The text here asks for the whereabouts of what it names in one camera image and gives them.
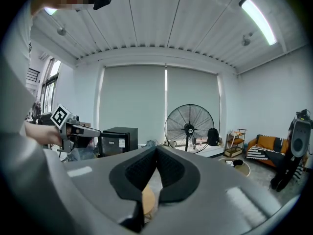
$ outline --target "fan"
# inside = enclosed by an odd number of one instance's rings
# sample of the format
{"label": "fan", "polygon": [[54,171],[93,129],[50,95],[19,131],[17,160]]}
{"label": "fan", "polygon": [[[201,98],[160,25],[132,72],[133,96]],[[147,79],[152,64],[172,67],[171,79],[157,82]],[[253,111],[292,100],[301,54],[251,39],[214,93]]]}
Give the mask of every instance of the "fan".
{"label": "fan", "polygon": [[207,146],[209,129],[214,128],[212,116],[206,109],[195,104],[176,108],[165,122],[165,136],[176,149],[198,153]]}

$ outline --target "sofa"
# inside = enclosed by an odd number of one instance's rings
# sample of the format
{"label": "sofa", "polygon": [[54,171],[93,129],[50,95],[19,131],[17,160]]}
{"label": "sofa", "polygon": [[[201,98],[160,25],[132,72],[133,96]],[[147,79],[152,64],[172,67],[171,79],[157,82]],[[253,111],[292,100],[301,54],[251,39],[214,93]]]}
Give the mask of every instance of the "sofa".
{"label": "sofa", "polygon": [[[272,167],[278,167],[283,161],[284,154],[289,146],[287,139],[257,135],[255,139],[248,143],[246,150],[247,159],[255,159]],[[308,155],[302,159],[305,165]]]}

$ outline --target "black railing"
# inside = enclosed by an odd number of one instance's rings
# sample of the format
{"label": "black railing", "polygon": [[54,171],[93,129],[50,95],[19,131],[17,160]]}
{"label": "black railing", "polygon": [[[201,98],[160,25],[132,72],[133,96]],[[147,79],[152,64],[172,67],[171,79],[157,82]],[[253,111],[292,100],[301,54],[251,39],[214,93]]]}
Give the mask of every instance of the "black railing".
{"label": "black railing", "polygon": [[27,71],[26,79],[37,83],[39,73],[40,73],[39,71],[29,68]]}

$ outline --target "black and white ar tag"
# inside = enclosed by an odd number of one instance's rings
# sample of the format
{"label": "black and white ar tag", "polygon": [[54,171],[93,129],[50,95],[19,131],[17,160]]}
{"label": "black and white ar tag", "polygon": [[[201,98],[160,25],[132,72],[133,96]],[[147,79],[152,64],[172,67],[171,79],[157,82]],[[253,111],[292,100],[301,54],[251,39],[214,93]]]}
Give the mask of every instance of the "black and white ar tag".
{"label": "black and white ar tag", "polygon": [[59,104],[57,109],[52,114],[51,120],[59,129],[61,129],[69,114],[70,114],[69,110],[62,106],[61,104]]}

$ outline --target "ceiling light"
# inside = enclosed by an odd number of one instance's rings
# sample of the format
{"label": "ceiling light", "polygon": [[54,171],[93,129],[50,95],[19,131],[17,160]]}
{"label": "ceiling light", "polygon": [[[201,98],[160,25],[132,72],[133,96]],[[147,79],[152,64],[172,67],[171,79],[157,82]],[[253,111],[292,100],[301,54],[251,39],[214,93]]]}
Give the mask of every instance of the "ceiling light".
{"label": "ceiling light", "polygon": [[51,9],[51,8],[48,8],[48,7],[45,7],[45,11],[49,14],[49,15],[53,15],[54,12],[56,12],[57,10],[56,9]]}
{"label": "ceiling light", "polygon": [[239,6],[244,9],[248,15],[254,20],[258,25],[269,45],[275,44],[276,38],[272,29],[269,26],[265,16],[259,10],[259,8],[252,2],[252,0],[241,0]]}

